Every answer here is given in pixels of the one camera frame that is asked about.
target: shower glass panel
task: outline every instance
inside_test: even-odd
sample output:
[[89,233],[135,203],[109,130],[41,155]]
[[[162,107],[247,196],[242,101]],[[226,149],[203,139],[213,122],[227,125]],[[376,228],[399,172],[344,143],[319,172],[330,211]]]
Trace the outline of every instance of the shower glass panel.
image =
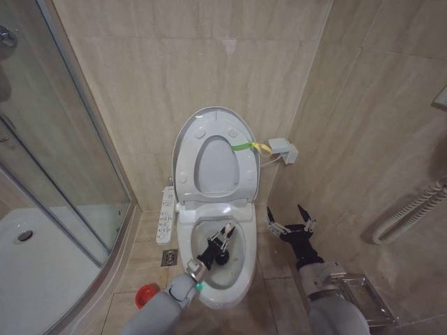
[[101,266],[107,259],[108,250],[95,237],[89,226],[85,225],[1,119],[0,138],[3,139],[3,142],[0,142],[0,166],[46,207],[68,233],[86,247],[93,261]]
[[[57,202],[43,197],[46,205],[56,215],[64,216],[68,215],[68,203],[72,204],[69,216],[73,224],[67,224],[72,233],[83,235],[78,230],[84,228],[79,227],[87,226],[110,250],[129,207],[129,197],[40,9],[35,1],[0,0],[0,25],[17,41],[15,46],[0,46],[3,120],[62,194]],[[15,168],[20,165],[17,158],[8,159],[15,162]],[[23,171],[17,177],[25,178],[26,174]],[[31,187],[37,181],[28,183]],[[104,259],[99,252],[95,254],[99,260]]]
[[42,334],[100,271],[2,169],[0,265],[0,334],[5,335]]

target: electrical outlet box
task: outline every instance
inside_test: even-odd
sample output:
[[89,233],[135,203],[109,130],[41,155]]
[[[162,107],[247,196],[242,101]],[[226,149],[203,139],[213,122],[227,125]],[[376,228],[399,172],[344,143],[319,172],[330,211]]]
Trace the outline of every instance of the electrical outlet box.
[[282,154],[284,152],[287,152],[290,148],[290,143],[285,138],[272,138],[271,140],[268,140],[268,145],[270,148],[272,148],[273,154]]
[[289,152],[282,156],[282,159],[284,159],[285,164],[293,164],[296,161],[296,158],[298,157],[298,150],[293,144],[290,144]]
[[285,164],[292,164],[298,157],[298,150],[285,138],[272,138],[268,140],[268,145],[273,154],[280,154]]

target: toilet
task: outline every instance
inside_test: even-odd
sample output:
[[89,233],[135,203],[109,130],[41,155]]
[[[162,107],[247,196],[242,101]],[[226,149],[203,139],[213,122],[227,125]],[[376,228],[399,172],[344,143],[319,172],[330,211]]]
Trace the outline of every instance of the toilet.
[[227,223],[235,226],[229,261],[213,264],[199,299],[213,309],[232,308],[244,299],[256,261],[254,199],[259,155],[231,146],[255,142],[245,121],[224,107],[199,110],[183,125],[173,152],[177,198],[177,238],[183,267],[207,248],[207,238]]

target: toilet lid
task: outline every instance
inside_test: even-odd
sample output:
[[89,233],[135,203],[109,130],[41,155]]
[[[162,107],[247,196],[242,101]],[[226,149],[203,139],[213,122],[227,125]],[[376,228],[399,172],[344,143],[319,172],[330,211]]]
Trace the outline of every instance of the toilet lid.
[[258,153],[231,149],[247,142],[255,142],[253,133],[232,110],[208,107],[189,118],[173,152],[179,202],[253,201],[259,183]]

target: shower hose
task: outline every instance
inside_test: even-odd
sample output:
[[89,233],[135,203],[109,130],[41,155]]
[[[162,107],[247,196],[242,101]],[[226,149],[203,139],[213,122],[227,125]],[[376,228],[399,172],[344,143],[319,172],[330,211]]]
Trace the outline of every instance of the shower hose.
[[443,177],[413,201],[385,220],[373,233],[375,244],[389,244],[424,218],[442,200],[447,198],[447,179]]

